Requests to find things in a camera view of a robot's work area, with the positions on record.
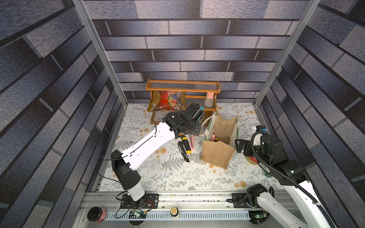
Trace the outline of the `pink snap-off cutter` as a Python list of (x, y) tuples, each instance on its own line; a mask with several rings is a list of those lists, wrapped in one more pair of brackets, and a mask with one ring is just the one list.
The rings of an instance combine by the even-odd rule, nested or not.
[(192, 134), (189, 134), (188, 136), (189, 136), (191, 151), (194, 151), (194, 136)]

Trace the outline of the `orange handled utility knife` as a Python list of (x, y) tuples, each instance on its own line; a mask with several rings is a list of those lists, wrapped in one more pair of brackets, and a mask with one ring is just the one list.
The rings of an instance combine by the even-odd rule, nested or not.
[(187, 137), (185, 135), (180, 135), (180, 139), (185, 147), (187, 154), (191, 154), (192, 150)]

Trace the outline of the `black yellow box cutter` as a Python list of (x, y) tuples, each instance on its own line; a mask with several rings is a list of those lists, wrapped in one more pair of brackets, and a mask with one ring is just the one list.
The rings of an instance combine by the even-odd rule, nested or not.
[(186, 162), (190, 162), (190, 160), (189, 160), (189, 158), (188, 158), (188, 155), (187, 155), (187, 151), (185, 150), (185, 147), (184, 147), (184, 145), (183, 145), (183, 143), (182, 143), (182, 142), (178, 142), (178, 148), (179, 148), (179, 151), (180, 151), (180, 153), (182, 154), (182, 156), (183, 156), (184, 160), (185, 160)]

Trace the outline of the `green jute Christmas bag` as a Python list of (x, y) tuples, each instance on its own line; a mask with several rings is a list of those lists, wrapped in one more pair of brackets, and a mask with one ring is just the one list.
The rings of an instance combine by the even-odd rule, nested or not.
[[(228, 169), (229, 162), (236, 152), (235, 140), (239, 136), (238, 117), (224, 120), (219, 113), (208, 117), (202, 125), (208, 124), (202, 141), (201, 159), (214, 166)], [(211, 142), (211, 136), (216, 135), (218, 142)]]

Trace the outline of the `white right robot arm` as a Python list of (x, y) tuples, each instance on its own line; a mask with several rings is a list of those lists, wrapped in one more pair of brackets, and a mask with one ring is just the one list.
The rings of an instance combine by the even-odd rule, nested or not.
[(282, 206), (275, 199), (272, 187), (267, 189), (261, 184), (255, 184), (249, 187), (246, 193), (234, 193), (228, 199), (235, 208), (254, 209), (249, 213), (251, 223), (259, 225), (272, 216), (284, 228), (335, 227), (302, 166), (286, 156), (282, 140), (261, 129), (257, 130), (249, 141), (236, 139), (235, 147), (237, 152), (255, 158), (265, 174), (276, 178), (280, 185), (284, 186), (305, 219), (300, 220)]

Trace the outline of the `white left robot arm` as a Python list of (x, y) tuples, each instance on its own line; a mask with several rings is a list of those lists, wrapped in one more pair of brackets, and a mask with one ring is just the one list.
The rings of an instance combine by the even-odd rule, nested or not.
[(112, 170), (134, 202), (144, 203), (146, 199), (141, 176), (137, 171), (140, 165), (168, 141), (188, 134), (199, 135), (202, 115), (203, 108), (197, 104), (190, 105), (184, 111), (170, 112), (152, 132), (135, 145), (122, 152), (112, 152)]

